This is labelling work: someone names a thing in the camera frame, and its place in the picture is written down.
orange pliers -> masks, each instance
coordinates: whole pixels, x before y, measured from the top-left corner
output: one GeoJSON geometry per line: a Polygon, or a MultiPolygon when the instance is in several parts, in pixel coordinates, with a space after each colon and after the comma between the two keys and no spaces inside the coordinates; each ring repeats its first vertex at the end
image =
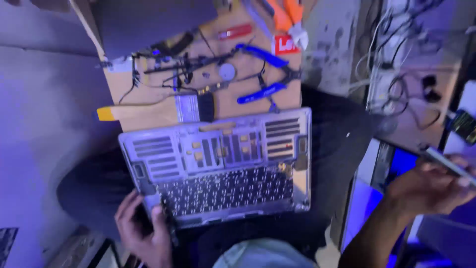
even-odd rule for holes
{"type": "Polygon", "coordinates": [[[306,50],[309,44],[307,31],[302,28],[303,7],[298,0],[283,0],[280,7],[276,0],[258,0],[265,10],[273,17],[277,31],[288,33],[294,44],[302,51],[306,50]]]}

orange handle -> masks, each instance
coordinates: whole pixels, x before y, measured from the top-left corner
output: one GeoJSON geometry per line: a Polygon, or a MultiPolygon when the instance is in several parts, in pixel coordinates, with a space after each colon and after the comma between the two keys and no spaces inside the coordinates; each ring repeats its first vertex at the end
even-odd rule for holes
{"type": "Polygon", "coordinates": [[[302,5],[298,3],[298,0],[284,0],[284,9],[291,17],[293,24],[299,23],[302,21],[302,13],[304,9],[302,5]]]}
{"type": "Polygon", "coordinates": [[[293,22],[288,14],[276,3],[276,0],[260,0],[268,12],[273,15],[274,25],[277,31],[288,32],[293,22]]]}

red label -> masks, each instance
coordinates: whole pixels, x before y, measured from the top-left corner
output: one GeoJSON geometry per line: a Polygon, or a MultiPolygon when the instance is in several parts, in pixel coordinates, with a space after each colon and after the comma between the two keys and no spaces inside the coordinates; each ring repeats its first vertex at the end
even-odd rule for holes
{"type": "Polygon", "coordinates": [[[271,46],[271,52],[276,56],[300,52],[290,35],[275,35],[271,46]]]}

opened laptop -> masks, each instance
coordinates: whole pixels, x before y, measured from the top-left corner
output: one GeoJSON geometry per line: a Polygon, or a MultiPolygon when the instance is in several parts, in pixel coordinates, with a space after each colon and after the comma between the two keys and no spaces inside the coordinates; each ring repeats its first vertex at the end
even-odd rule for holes
{"type": "Polygon", "coordinates": [[[310,209],[311,110],[301,108],[122,133],[150,215],[176,228],[310,209]]]}

laptop keyboard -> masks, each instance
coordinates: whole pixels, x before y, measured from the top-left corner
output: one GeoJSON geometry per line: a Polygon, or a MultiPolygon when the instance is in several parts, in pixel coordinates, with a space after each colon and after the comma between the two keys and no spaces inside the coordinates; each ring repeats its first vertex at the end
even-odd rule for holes
{"type": "Polygon", "coordinates": [[[164,205],[173,216],[291,199],[292,178],[276,167],[257,167],[159,183],[164,205]]]}

